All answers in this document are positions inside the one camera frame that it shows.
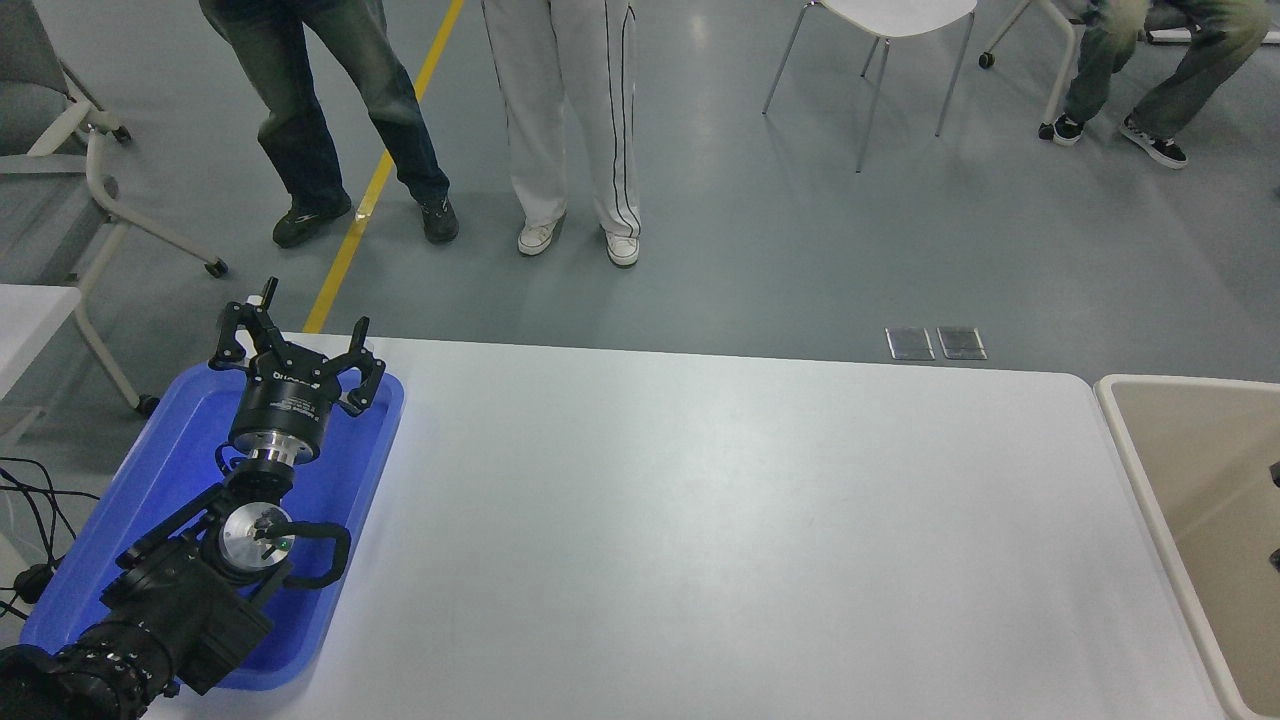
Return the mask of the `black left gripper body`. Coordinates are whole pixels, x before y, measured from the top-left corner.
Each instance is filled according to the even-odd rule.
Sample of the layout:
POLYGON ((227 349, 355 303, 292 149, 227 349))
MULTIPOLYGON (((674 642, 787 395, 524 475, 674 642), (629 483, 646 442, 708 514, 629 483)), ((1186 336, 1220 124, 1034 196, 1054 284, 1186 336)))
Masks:
POLYGON ((335 373, 265 360, 248 363, 244 374, 244 392, 229 432, 233 446, 248 451, 257 437, 275 433, 307 451, 323 447, 332 407, 340 396, 335 373))

